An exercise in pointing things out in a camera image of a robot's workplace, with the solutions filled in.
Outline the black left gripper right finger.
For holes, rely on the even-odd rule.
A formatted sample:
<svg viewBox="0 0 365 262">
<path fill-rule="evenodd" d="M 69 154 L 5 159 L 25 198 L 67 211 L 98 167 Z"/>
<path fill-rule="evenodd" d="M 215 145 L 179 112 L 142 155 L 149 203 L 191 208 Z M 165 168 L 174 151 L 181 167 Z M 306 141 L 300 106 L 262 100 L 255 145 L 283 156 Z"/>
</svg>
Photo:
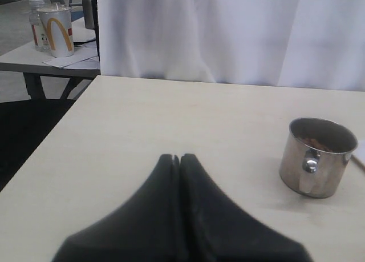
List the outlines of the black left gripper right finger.
<svg viewBox="0 0 365 262">
<path fill-rule="evenodd" d="M 190 261 L 312 261 L 301 243 L 241 209 L 194 154 L 180 161 L 180 204 Z"/>
</svg>

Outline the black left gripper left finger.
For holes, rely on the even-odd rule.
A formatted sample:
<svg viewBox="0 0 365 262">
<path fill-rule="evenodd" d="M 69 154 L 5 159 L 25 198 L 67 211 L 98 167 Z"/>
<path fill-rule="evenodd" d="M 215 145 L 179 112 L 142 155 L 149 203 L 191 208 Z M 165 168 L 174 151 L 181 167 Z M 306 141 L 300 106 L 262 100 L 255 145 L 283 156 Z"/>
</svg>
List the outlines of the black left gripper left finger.
<svg viewBox="0 0 365 262">
<path fill-rule="evenodd" d="M 69 236 L 54 261 L 180 261 L 179 159 L 161 155 L 118 209 Z"/>
</svg>

